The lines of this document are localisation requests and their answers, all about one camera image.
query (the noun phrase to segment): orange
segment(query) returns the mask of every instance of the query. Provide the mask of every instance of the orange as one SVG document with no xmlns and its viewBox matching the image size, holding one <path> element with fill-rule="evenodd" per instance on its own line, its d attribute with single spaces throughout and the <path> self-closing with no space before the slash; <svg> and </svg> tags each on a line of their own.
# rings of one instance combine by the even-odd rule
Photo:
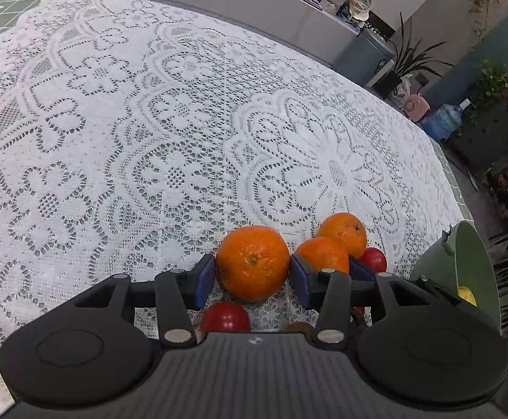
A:
<svg viewBox="0 0 508 419">
<path fill-rule="evenodd" d="M 333 214 L 322 223 L 317 236 L 340 240 L 350 255 L 360 258 L 366 249 L 366 230 L 362 222 L 349 213 Z"/>
<path fill-rule="evenodd" d="M 215 266 L 229 293 L 246 301 L 263 301 L 277 293 L 287 279 L 289 251 L 272 228 L 237 228 L 219 245 Z"/>
<path fill-rule="evenodd" d="M 329 268 L 349 272 L 349 253 L 341 241 L 333 238 L 327 236 L 312 238 L 300 244 L 295 253 L 317 271 Z"/>
</svg>

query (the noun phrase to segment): tomato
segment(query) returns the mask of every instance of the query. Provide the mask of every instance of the tomato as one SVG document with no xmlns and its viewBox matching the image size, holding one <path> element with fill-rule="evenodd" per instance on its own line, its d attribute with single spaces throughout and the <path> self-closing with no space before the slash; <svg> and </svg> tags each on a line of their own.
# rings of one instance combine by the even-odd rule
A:
<svg viewBox="0 0 508 419">
<path fill-rule="evenodd" d="M 200 331 L 205 334 L 215 332 L 249 332 L 250 317 L 238 304 L 219 302 L 204 310 L 200 321 Z"/>
<path fill-rule="evenodd" d="M 375 273 L 385 273 L 388 267 L 386 256 L 376 247 L 368 247 L 360 260 L 374 270 Z"/>
</svg>

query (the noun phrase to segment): white bottle cap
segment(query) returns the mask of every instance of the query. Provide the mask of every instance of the white bottle cap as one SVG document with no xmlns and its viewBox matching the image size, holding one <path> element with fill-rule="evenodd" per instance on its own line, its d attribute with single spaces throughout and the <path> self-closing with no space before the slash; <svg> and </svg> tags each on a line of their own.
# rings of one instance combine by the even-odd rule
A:
<svg viewBox="0 0 508 419">
<path fill-rule="evenodd" d="M 461 107 L 461 110 L 464 111 L 470 105 L 471 105 L 470 100 L 469 99 L 465 99 L 459 106 Z"/>
</svg>

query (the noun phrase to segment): metal screw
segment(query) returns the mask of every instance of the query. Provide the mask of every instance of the metal screw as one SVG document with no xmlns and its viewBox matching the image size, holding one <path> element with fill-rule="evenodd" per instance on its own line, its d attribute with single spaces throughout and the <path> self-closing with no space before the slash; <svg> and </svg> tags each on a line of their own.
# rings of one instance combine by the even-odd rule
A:
<svg viewBox="0 0 508 419">
<path fill-rule="evenodd" d="M 345 334 L 337 329 L 324 329 L 316 337 L 326 344 L 338 344 L 343 341 Z"/>
<path fill-rule="evenodd" d="M 173 344 L 183 344 L 192 337 L 192 334 L 185 329 L 171 329 L 164 333 L 164 339 Z"/>
</svg>

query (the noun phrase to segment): white lace tablecloth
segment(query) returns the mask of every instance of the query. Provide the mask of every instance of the white lace tablecloth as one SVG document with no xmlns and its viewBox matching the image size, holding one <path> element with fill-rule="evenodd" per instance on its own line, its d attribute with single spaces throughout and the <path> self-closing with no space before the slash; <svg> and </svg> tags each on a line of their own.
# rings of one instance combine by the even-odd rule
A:
<svg viewBox="0 0 508 419">
<path fill-rule="evenodd" d="M 144 0 L 42 0 L 0 35 L 0 344 L 113 273 L 191 267 L 250 223 L 294 250 L 339 211 L 401 275 L 462 219 L 418 127 L 242 28 Z M 248 310 L 255 329 L 314 319 L 289 287 Z M 137 321 L 155 334 L 154 311 Z"/>
</svg>

